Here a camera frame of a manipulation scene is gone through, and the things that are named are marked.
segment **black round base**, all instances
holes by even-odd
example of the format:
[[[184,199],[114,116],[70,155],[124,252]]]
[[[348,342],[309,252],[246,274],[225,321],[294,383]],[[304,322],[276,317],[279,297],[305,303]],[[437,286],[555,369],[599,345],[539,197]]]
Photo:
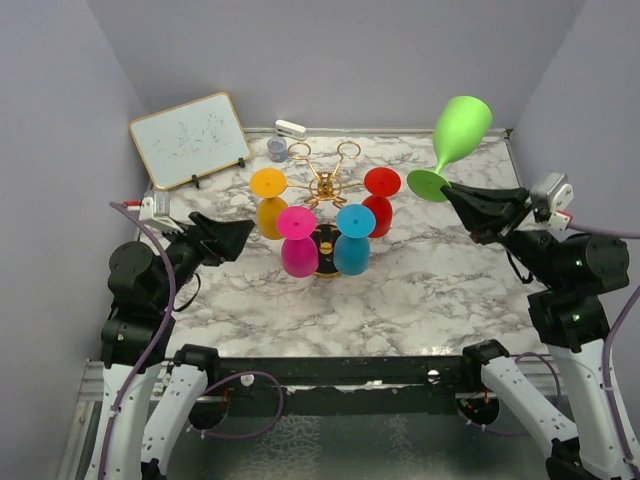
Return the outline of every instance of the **black round base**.
[[[318,225],[311,234],[311,238],[316,242],[320,255],[320,265],[316,270],[316,277],[332,278],[340,275],[340,272],[333,264],[333,247],[340,235],[338,227],[329,223]]]

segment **gray wall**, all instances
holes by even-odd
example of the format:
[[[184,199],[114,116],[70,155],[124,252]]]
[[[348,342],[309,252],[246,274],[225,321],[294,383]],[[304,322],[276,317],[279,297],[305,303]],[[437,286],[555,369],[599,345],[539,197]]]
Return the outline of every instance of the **gray wall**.
[[[433,127],[484,98],[513,127],[584,0],[88,0],[158,111],[216,91],[245,127]]]
[[[107,202],[144,190],[145,111],[82,0],[3,1],[0,65],[0,478],[45,480],[133,234]]]
[[[513,133],[524,183],[567,172],[576,221],[640,230],[640,2],[591,0],[546,71]],[[632,285],[640,283],[640,242],[629,242]],[[611,321],[630,289],[603,297]],[[640,433],[640,305],[614,347],[627,406]]]

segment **whiteboard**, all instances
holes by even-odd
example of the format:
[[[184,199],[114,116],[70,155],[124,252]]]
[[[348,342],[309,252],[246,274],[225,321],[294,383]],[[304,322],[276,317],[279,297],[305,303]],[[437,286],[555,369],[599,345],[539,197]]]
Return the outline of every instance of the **whiteboard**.
[[[168,190],[250,156],[231,99],[216,93],[129,123],[155,188]]]

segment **white eraser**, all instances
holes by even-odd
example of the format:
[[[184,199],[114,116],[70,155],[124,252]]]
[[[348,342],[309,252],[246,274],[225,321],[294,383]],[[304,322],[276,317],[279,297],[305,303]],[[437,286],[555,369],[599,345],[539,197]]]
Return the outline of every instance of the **white eraser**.
[[[291,137],[295,140],[304,140],[307,138],[307,129],[302,125],[287,122],[286,120],[276,120],[276,133],[283,137]]]

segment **marble table surface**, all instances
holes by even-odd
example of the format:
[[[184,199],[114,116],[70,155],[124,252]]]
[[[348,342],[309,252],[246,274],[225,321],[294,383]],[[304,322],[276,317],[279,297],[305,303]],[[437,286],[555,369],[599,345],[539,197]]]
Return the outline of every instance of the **marble table surface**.
[[[276,167],[290,182],[306,184],[304,162],[273,163],[266,135],[249,135],[254,158],[245,169],[232,167],[201,180],[201,188],[171,192],[171,215],[186,220],[198,210],[217,220],[255,219],[257,199],[251,175]],[[353,140],[362,147],[356,160],[340,170],[345,183],[361,182],[376,166],[396,170],[403,180],[392,198],[389,234],[371,240],[369,269],[356,277],[296,279],[280,261],[282,241],[256,230],[235,263],[201,267],[202,289],[195,302],[176,313],[168,355],[185,343],[219,349],[224,356],[366,356],[459,354],[466,345],[496,338],[511,352],[544,351],[527,313],[526,295],[540,286],[524,286],[499,246],[475,245],[448,203],[416,197],[406,185],[415,168],[436,163],[425,135],[310,137],[314,165],[333,170],[336,147]],[[517,186],[505,142],[488,137],[468,158],[449,165],[452,181],[484,188]],[[348,191],[360,203],[364,187]],[[301,204],[308,192],[287,189],[282,197]],[[329,202],[315,210],[319,223],[333,222]],[[177,304],[195,292],[195,282],[180,292]]]

